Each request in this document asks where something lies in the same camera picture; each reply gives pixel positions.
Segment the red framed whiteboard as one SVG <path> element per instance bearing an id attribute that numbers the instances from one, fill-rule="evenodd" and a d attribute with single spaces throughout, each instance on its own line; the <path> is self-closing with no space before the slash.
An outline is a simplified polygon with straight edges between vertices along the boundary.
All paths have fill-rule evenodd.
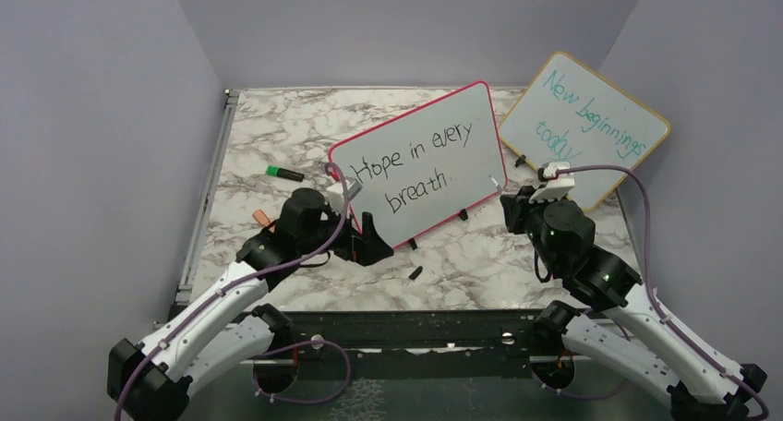
<path id="1" fill-rule="evenodd" d="M 343 139 L 330 162 L 363 186 L 350 201 L 355 222 L 371 212 L 397 248 L 497 194 L 508 183 L 489 86 L 476 81 Z"/>

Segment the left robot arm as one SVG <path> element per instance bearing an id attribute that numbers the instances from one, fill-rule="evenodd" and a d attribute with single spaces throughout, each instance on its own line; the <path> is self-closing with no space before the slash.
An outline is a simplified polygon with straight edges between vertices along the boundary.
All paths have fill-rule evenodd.
<path id="1" fill-rule="evenodd" d="M 280 310 L 266 304 L 236 318 L 307 260 L 333 254 L 369 266 L 390 257 L 392 248 L 374 228 L 359 232 L 351 224 L 348 204 L 361 189 L 354 178 L 326 193 L 296 189 L 206 292 L 141 341 L 118 342 L 107 370 L 114 415 L 176 420 L 197 392 L 240 362 L 285 353 L 291 321 Z"/>

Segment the white whiteboard marker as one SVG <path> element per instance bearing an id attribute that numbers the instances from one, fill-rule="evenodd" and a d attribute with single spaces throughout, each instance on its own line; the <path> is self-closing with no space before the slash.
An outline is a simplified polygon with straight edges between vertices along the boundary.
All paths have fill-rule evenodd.
<path id="1" fill-rule="evenodd" d="M 500 185 L 500 183 L 497 181 L 497 179 L 495 177 L 491 176 L 491 175 L 488 178 L 491 181 L 491 183 L 494 186 L 494 188 L 497 190 L 497 192 L 499 194 L 502 194 L 503 187 Z"/>

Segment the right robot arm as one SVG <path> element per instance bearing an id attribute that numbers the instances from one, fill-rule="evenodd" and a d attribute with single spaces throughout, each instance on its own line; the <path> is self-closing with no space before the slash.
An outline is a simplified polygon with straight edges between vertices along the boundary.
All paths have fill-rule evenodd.
<path id="1" fill-rule="evenodd" d="M 585 355 L 656 397 L 675 420 L 749 420 L 747 403 L 766 373 L 739 364 L 654 305 L 642 277 L 623 259 L 596 245 L 596 224 L 567 198 L 542 200 L 524 186 L 503 194 L 509 232 L 526 235 L 547 272 L 569 294 L 635 337 L 599 327 L 581 311 L 554 301 L 536 318 L 533 341 L 542 352 L 561 348 Z"/>

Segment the black marker cap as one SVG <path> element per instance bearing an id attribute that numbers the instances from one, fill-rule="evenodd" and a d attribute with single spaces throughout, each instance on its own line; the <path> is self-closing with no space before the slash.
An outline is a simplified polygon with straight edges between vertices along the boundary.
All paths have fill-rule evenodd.
<path id="1" fill-rule="evenodd" d="M 417 277 L 418 277 L 418 276 L 419 276 L 419 275 L 422 273 L 422 271 L 423 271 L 423 267 L 422 267 L 422 266 L 418 266 L 418 267 L 416 267 L 416 268 L 415 268 L 415 270 L 414 270 L 414 271 L 413 271 L 413 272 L 412 272 L 412 273 L 411 273 L 411 274 L 408 276 L 408 278 L 409 278 L 411 281 L 414 281 L 414 280 L 415 280 L 415 279 L 416 279 L 416 278 L 417 278 Z"/>

